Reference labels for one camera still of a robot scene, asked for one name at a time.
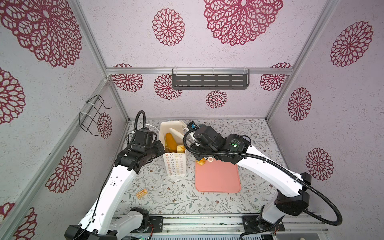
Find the long glazed fake bread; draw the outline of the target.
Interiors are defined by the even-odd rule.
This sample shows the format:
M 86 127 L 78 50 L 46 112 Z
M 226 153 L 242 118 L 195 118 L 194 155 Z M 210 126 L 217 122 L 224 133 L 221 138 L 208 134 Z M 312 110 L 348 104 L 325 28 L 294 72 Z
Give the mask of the long glazed fake bread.
M 167 133 L 165 135 L 165 141 L 166 141 L 168 151 L 171 153 L 176 153 L 178 144 L 171 133 Z

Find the white printed paper bag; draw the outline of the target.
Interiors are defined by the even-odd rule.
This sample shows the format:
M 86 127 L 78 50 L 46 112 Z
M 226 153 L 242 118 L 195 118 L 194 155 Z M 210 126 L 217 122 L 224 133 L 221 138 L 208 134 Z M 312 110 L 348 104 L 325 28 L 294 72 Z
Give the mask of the white printed paper bag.
M 155 130 L 158 139 L 165 147 L 165 153 L 150 164 L 150 170 L 165 172 L 168 177 L 184 177 L 187 175 L 187 151 L 183 137 L 187 125 L 183 121 L 161 122 L 159 127 L 146 124 Z

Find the pale yellow sliced fake bread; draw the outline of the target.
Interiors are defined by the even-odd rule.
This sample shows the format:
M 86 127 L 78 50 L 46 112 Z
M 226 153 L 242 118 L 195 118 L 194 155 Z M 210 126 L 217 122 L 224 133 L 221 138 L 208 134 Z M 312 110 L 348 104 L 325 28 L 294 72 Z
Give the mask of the pale yellow sliced fake bread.
M 186 151 L 186 148 L 184 145 L 178 145 L 177 146 L 177 153 L 184 154 Z

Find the sesame fake bread roll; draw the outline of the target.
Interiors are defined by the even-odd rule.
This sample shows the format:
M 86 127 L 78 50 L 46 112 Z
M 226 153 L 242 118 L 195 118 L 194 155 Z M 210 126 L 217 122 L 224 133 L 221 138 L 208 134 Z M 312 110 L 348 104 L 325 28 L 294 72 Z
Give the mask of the sesame fake bread roll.
M 200 165 L 200 166 L 203 166 L 204 164 L 206 163 L 206 159 L 201 159 L 199 161 L 197 161 L 197 164 Z

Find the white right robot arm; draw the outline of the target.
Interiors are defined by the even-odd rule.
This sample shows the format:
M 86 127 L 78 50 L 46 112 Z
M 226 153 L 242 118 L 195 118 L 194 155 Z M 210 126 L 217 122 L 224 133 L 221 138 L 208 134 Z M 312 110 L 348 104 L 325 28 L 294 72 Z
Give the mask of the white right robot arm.
M 187 150 L 199 160 L 212 157 L 225 163 L 243 167 L 268 181 L 278 193 L 262 207 L 258 222 L 264 225 L 279 223 L 286 215 L 298 216 L 309 206 L 311 176 L 297 174 L 280 166 L 262 154 L 245 139 L 231 140 L 220 147 L 209 144 L 192 144 Z

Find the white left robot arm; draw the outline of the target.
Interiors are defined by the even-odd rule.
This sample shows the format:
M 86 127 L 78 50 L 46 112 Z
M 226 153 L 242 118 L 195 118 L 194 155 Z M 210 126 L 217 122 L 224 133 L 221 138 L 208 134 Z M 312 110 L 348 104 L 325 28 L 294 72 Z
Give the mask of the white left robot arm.
M 137 177 L 141 167 L 162 156 L 165 148 L 160 141 L 146 147 L 130 147 L 121 151 L 97 200 L 78 225 L 70 225 L 67 240 L 121 240 L 133 231 L 149 230 L 149 212 L 138 207 L 112 222 L 125 191 Z

